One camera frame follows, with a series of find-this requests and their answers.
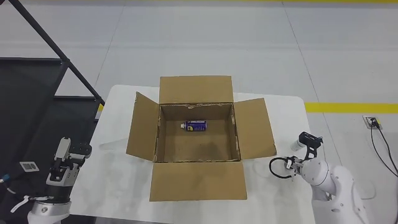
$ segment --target white table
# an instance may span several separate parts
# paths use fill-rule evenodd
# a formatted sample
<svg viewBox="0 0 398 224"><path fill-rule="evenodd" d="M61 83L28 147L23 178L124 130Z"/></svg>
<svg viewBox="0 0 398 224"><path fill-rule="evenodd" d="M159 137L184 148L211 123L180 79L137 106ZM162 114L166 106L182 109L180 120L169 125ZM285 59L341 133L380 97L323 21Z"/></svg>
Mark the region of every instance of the white table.
<svg viewBox="0 0 398 224"><path fill-rule="evenodd" d="M126 154L136 92L157 101L159 88L116 85L91 140L93 152L72 191L71 214L161 223L315 223L310 186L300 177L278 179L270 158L244 161L247 200L149 202L152 163ZM301 98L234 93L235 101L264 98L278 156L295 154L290 144L310 131ZM282 164L273 168L281 174Z"/></svg>

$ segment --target small can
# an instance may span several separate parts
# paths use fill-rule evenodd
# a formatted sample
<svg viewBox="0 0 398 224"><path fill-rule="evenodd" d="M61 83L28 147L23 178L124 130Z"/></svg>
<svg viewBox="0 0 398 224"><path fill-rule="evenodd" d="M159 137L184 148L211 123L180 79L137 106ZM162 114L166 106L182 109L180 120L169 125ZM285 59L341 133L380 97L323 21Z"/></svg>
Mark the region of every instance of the small can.
<svg viewBox="0 0 398 224"><path fill-rule="evenodd" d="M181 128L186 131L206 131L207 124L205 120L186 121L181 124Z"/></svg>

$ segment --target power outlet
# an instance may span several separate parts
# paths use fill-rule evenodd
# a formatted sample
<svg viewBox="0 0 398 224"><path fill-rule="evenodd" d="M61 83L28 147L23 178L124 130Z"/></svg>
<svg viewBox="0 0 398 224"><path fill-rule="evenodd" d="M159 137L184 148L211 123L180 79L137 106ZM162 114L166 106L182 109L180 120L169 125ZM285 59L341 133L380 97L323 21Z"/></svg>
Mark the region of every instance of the power outlet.
<svg viewBox="0 0 398 224"><path fill-rule="evenodd" d="M379 123L380 130L383 130L383 127L381 126L381 123L380 123L379 119L376 118L375 116L362 116L362 117L363 117L363 120L365 121L365 125L366 125L366 127L367 127L368 129L371 129L371 128L372 128L372 127L371 127L371 125L372 125L371 119L372 119L372 118L375 118L376 121Z"/></svg>

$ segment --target gray floor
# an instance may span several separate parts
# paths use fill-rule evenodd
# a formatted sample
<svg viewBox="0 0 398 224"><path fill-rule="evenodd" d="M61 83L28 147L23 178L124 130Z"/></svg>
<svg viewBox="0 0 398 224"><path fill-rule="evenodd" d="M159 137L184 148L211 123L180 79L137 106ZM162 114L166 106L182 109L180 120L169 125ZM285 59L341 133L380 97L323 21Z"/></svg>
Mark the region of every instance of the gray floor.
<svg viewBox="0 0 398 224"><path fill-rule="evenodd" d="M238 1L22 3L105 99L115 84L158 86L165 75L232 75L234 91L306 102L397 103L398 4ZM0 53L55 54L9 4ZM68 74L60 95L90 95ZM377 115L398 156L398 117ZM371 223L392 223L397 179L379 162L362 114L308 114L328 162L358 181ZM387 152L379 136L381 156ZM97 223L131 223L99 219Z"/></svg>

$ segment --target cardboard box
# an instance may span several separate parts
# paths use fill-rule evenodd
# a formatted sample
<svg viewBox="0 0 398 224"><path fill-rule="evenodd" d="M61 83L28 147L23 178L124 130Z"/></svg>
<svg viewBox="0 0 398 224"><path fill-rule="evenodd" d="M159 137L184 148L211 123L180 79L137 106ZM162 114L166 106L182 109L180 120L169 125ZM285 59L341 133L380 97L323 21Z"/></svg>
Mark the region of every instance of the cardboard box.
<svg viewBox="0 0 398 224"><path fill-rule="evenodd" d="M276 149L263 98L234 102L231 77L195 76L161 77L159 104L137 92L126 153L154 163L151 202L245 200L242 160Z"/></svg>

